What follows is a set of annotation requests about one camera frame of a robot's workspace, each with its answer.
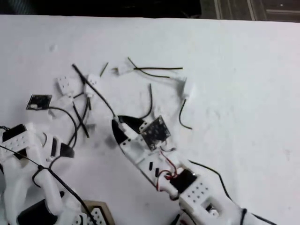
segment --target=dark background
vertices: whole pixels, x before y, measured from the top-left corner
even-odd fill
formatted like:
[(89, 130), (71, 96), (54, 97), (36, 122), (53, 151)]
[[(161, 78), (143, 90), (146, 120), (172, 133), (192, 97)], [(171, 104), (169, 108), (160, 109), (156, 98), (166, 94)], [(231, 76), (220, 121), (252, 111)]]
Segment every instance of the dark background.
[(0, 0), (0, 14), (300, 22), (300, 0)]

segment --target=small circuit board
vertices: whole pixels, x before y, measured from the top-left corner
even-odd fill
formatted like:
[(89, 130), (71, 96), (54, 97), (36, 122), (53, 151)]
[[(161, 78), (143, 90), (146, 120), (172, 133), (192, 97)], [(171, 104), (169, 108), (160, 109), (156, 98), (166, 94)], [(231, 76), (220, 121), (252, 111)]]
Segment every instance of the small circuit board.
[(47, 109), (50, 105), (52, 95), (31, 95), (27, 110)]
[(154, 151), (157, 144), (164, 142), (170, 136), (170, 131), (161, 116), (142, 131), (142, 137), (151, 151)]

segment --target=white table surface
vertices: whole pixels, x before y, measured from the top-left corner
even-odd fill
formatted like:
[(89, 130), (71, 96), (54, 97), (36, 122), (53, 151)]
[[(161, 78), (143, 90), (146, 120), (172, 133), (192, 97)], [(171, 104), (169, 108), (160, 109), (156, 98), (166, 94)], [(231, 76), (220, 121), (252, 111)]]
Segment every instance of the white table surface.
[[(235, 202), (278, 224), (297, 224), (300, 213), (300, 24), (185, 19), (0, 16), (0, 119), (9, 127), (43, 122), (68, 140), (68, 117), (47, 120), (25, 110), (31, 94), (59, 98), (55, 78), (99, 74), (101, 93), (117, 114), (142, 116), (147, 85), (180, 151), (221, 172)], [(130, 56), (139, 66), (184, 67), (196, 92), (178, 123), (174, 81), (111, 69)], [(78, 99), (83, 107), (83, 97)], [(107, 202), (118, 225), (167, 225), (177, 202), (152, 185), (114, 144), (111, 114), (94, 99), (98, 127), (84, 139), (62, 177), (83, 199)], [(203, 170), (223, 191), (217, 176)]]

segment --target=plastic component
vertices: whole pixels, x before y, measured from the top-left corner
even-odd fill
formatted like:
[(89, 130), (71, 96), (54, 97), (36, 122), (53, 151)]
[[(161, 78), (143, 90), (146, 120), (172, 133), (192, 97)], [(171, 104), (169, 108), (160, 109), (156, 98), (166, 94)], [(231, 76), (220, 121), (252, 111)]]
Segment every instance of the plastic component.
[(61, 76), (57, 78), (60, 91), (63, 95), (72, 97), (74, 94), (74, 80), (69, 76)]
[(194, 83), (188, 79), (187, 77), (184, 80), (183, 90), (182, 90), (182, 98), (188, 99), (191, 97), (193, 89), (195, 88)]
[[(96, 88), (97, 83), (99, 83), (100, 81), (100, 77), (94, 74), (89, 74), (87, 77), (88, 81), (91, 83), (91, 85), (93, 85), (93, 87)], [(85, 84), (84, 86), (84, 93), (89, 97), (93, 97), (95, 95), (94, 90), (87, 84)]]
[[(56, 101), (53, 101), (51, 104), (52, 107), (62, 108), (65, 110), (68, 110), (73, 106), (73, 98), (69, 97), (67, 95), (64, 95), (63, 97), (57, 99)], [(65, 115), (64, 112), (56, 109), (50, 109), (49, 112), (55, 117), (59, 118), (62, 115)]]

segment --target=black wire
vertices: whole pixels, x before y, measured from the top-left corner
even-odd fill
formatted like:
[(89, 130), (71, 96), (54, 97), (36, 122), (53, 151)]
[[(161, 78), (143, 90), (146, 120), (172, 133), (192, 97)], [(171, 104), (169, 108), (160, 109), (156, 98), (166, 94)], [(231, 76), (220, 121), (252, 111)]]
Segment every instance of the black wire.
[(3, 129), (3, 130), (5, 130), (5, 131), (10, 130), (10, 128), (8, 128), (8, 127), (6, 127), (6, 126), (0, 126), (0, 129)]
[[(82, 121), (84, 121), (85, 116), (86, 116), (86, 113), (87, 113), (87, 111), (88, 111), (89, 100), (90, 100), (90, 99), (87, 98), (87, 102), (86, 102), (86, 105), (85, 105), (85, 109), (84, 109), (84, 112), (83, 112), (83, 115), (82, 115)], [(77, 136), (77, 132), (78, 132), (78, 129), (80, 128), (80, 126), (81, 126), (81, 123), (78, 124), (78, 126), (77, 126), (75, 132), (73, 133), (72, 137), (70, 138), (70, 140), (69, 140), (69, 142), (68, 142), (68, 144), (67, 144), (68, 146), (70, 146), (70, 144), (72, 143), (74, 137)]]
[[(224, 184), (224, 182), (223, 182), (223, 179), (222, 179), (222, 177), (221, 177), (221, 175), (220, 175), (219, 172), (217, 172), (216, 170), (214, 170), (214, 169), (212, 169), (212, 168), (210, 168), (210, 167), (208, 167), (208, 166), (205, 166), (205, 165), (203, 165), (203, 164), (196, 163), (196, 162), (191, 161), (191, 160), (189, 160), (189, 161), (190, 161), (190, 163), (192, 163), (192, 164), (201, 166), (201, 167), (203, 167), (203, 168), (205, 168), (205, 169), (208, 169), (208, 170), (214, 172), (216, 175), (218, 175), (219, 178), (220, 178), (220, 181), (221, 181), (221, 184), (222, 184), (222, 187), (223, 187), (223, 190), (224, 190), (226, 196), (227, 196), (232, 202), (234, 202), (234, 201), (232, 200), (232, 198), (229, 196), (229, 194), (228, 194), (228, 192), (227, 192), (227, 190), (226, 190), (225, 184)], [(252, 215), (255, 216), (256, 218), (258, 218), (259, 220), (265, 222), (265, 223), (268, 223), (268, 224), (271, 224), (271, 225), (277, 225), (277, 224), (275, 224), (275, 223), (273, 223), (273, 222), (271, 222), (271, 221), (269, 221), (269, 220), (267, 220), (267, 219), (265, 219), (265, 218), (263, 218), (263, 217), (261, 217), (261, 216), (258, 216), (258, 215), (256, 215), (256, 214), (253, 214), (253, 213), (252, 213)]]
[(104, 101), (104, 103), (107, 105), (107, 107), (110, 109), (110, 111), (112, 112), (112, 115), (114, 117), (116, 117), (116, 114), (114, 113), (113, 109), (111, 108), (111, 106), (108, 104), (107, 100), (97, 91), (96, 88), (94, 88), (94, 86), (83, 76), (83, 74), (80, 72), (80, 70), (78, 69), (78, 67), (75, 64), (72, 64), (72, 67), (74, 68), (74, 70), (78, 73), (78, 75), (81, 77), (81, 79), (90, 86), (90, 88), (93, 89), (94, 92), (96, 92), (96, 94)]
[(19, 156), (21, 156), (22, 158), (28, 159), (29, 161), (31, 161), (32, 163), (34, 163), (35, 165), (38, 165), (35, 161), (31, 160), (30, 158), (28, 158), (27, 156), (22, 155), (21, 153), (17, 152), (17, 151), (13, 151), (11, 149), (8, 149), (2, 145), (0, 145), (0, 148), (6, 149), (7, 151), (13, 152), (14, 154), (17, 154)]
[(49, 171), (49, 173), (71, 194), (71, 195), (73, 195), (80, 203), (81, 203), (81, 205), (83, 206), (83, 208), (86, 210), (86, 212), (87, 212), (87, 214), (88, 214), (88, 216), (90, 217), (90, 219), (91, 219), (91, 221), (93, 222), (93, 224), (94, 225), (97, 225), (97, 222), (95, 221), (95, 219), (94, 219), (94, 217), (92, 216), (92, 214), (90, 213), (90, 211), (89, 211), (89, 209), (88, 209), (88, 207), (86, 206), (86, 204), (84, 203), (84, 201), (79, 197), (79, 195), (78, 194), (76, 194), (55, 172), (53, 172), (52, 170), (51, 170), (51, 168), (45, 168), (45, 167), (43, 167), (42, 165), (39, 165), (38, 163), (36, 163), (35, 161), (33, 161), (33, 160), (31, 160), (30, 158), (28, 158), (28, 157), (26, 157), (26, 156), (24, 156), (24, 155), (22, 155), (22, 154), (20, 154), (19, 152), (16, 152), (16, 151), (13, 151), (13, 150), (10, 150), (10, 149), (8, 149), (8, 148), (6, 148), (6, 147), (4, 147), (4, 146), (1, 146), (0, 145), (0, 147), (1, 148), (3, 148), (3, 149), (6, 149), (6, 150), (8, 150), (8, 151), (10, 151), (10, 152), (13, 152), (14, 154), (17, 154), (17, 155), (20, 155), (20, 156), (22, 156), (23, 158), (25, 158), (25, 159), (27, 159), (27, 160), (29, 160), (29, 161), (31, 161), (32, 163), (34, 163), (35, 165), (37, 165), (37, 172), (32, 176), (32, 180), (33, 180), (33, 182), (36, 184), (36, 182), (34, 181), (34, 178), (38, 175), (38, 173), (39, 172), (41, 172), (43, 169), (46, 169), (46, 170), (48, 170)]
[(247, 214), (247, 209), (242, 210), (242, 217), (240, 218), (240, 225), (244, 224), (245, 215)]
[(84, 94), (84, 92), (81, 92), (80, 94), (75, 95), (73, 98), (75, 99), (75, 98), (77, 98), (77, 97), (79, 97), (79, 96), (81, 96), (81, 95), (83, 95), (83, 94)]
[(43, 132), (43, 134), (45, 135), (45, 143), (42, 145), (42, 146), (44, 147), (45, 144), (47, 143), (48, 136), (47, 136), (47, 134), (45, 134), (44, 132)]
[(104, 71), (105, 71), (105, 69), (106, 69), (107, 65), (108, 65), (108, 62), (105, 64), (105, 66), (104, 66), (103, 70), (101, 71), (101, 73), (100, 73), (100, 77), (102, 77), (102, 74), (104, 73)]
[(76, 116), (77, 116), (77, 118), (78, 118), (78, 120), (79, 120), (79, 123), (82, 125), (82, 128), (83, 128), (83, 130), (84, 130), (84, 132), (85, 132), (85, 135), (87, 136), (87, 138), (90, 138), (89, 132), (88, 132), (88, 130), (87, 130), (85, 124), (83, 123), (83, 120), (81, 119), (81, 117), (80, 117), (80, 115), (79, 115), (79, 112), (78, 112), (78, 110), (77, 110), (77, 108), (76, 108), (74, 102), (73, 102), (73, 109), (74, 109), (74, 111), (75, 111), (75, 113), (76, 113)]
[(150, 90), (150, 109), (149, 109), (149, 111), (147, 112), (146, 115), (140, 117), (139, 119), (144, 119), (144, 118), (146, 118), (146, 117), (149, 116), (150, 113), (152, 112), (152, 108), (153, 108), (153, 95), (152, 95), (152, 86), (151, 86), (151, 83), (149, 84), (149, 90)]
[(62, 112), (65, 112), (69, 117), (70, 119), (72, 120), (73, 124), (74, 124), (74, 128), (75, 128), (75, 140), (74, 140), (74, 145), (71, 147), (71, 148), (74, 148), (75, 145), (76, 145), (76, 142), (77, 142), (77, 127), (76, 127), (76, 122), (75, 122), (75, 119), (71, 116), (71, 114), (67, 111), (67, 110), (64, 110), (64, 109), (61, 109), (61, 108), (58, 108), (58, 107), (53, 107), (53, 106), (49, 106), (48, 109), (56, 109), (56, 110), (60, 110)]
[(195, 225), (197, 225), (196, 222), (195, 222), (195, 221), (193, 220), (193, 218), (191, 217), (191, 215), (189, 215), (188, 212), (187, 212), (186, 210), (182, 210), (182, 211), (185, 212), (185, 214), (188, 215), (188, 217), (193, 221), (193, 223), (194, 223)]
[(128, 57), (128, 60), (132, 63), (132, 65), (134, 65), (134, 69), (137, 69), (139, 71), (141, 71), (142, 73), (148, 75), (148, 76), (153, 76), (153, 77), (160, 77), (160, 78), (171, 78), (169, 76), (158, 76), (158, 75), (153, 75), (153, 74), (149, 74), (149, 73), (146, 73), (145, 71), (143, 71), (142, 69), (138, 69), (138, 67), (134, 64), (134, 62)]
[(184, 125), (184, 124), (181, 122), (181, 113), (182, 113), (182, 110), (183, 110), (183, 107), (184, 107), (186, 101), (187, 101), (186, 99), (183, 101), (182, 107), (180, 108), (180, 112), (179, 112), (179, 123), (180, 123), (184, 128), (187, 128), (187, 129), (192, 130), (191, 127), (188, 127), (188, 126)]
[(183, 67), (170, 67), (170, 68), (167, 68), (167, 67), (136, 67), (134, 69), (137, 69), (137, 70), (141, 70), (141, 69), (162, 69), (162, 70), (175, 70), (175, 69), (183, 69)]

